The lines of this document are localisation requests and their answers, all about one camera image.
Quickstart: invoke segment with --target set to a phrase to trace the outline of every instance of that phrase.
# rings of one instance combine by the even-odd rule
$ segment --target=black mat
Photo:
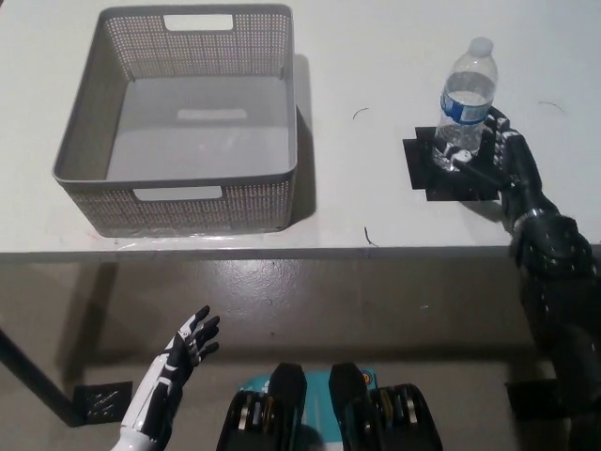
[[[415,139],[403,140],[411,187],[414,190],[425,190],[428,201],[463,202],[499,199],[496,190],[483,187],[460,172],[446,172],[432,163],[431,143],[435,131],[435,127],[417,127]],[[492,135],[485,134],[478,155],[470,164],[476,167],[493,164],[494,144]]]
[[[506,383],[507,396],[518,421],[567,418],[557,380]]]

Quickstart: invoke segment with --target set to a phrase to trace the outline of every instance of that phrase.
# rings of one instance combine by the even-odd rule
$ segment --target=metal rod
[[[31,362],[0,329],[0,361],[70,428],[83,426],[85,419],[73,403]]]

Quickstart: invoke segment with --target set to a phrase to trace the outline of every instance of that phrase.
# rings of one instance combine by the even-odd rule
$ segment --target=robotic hand
[[[205,346],[219,332],[219,317],[202,322],[208,311],[205,306],[192,315],[154,359],[123,418],[120,439],[113,451],[165,448],[184,384],[194,368],[219,348],[217,342]]]

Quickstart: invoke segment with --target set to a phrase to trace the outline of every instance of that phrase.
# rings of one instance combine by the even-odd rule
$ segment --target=black tape
[[[118,423],[131,403],[133,383],[78,385],[73,391],[73,405],[82,412],[87,425]]]
[[[432,162],[435,127],[416,127],[416,139],[404,139],[405,157],[413,190],[425,190],[428,201],[487,201],[499,199],[497,190],[478,184],[461,172],[447,172]],[[494,164],[493,135],[485,133],[478,155],[470,165],[475,168]]]

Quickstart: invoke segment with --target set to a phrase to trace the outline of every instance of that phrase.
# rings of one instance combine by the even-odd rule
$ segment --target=concrete floor
[[[168,449],[214,449],[240,383],[280,361],[354,360],[380,385],[413,382],[446,450],[557,450],[558,425],[516,425],[503,384],[536,362],[505,258],[130,262],[0,267],[0,327],[61,387],[139,382],[193,311],[222,348],[186,386]],[[65,428],[0,367],[7,450],[107,450],[118,425]]]

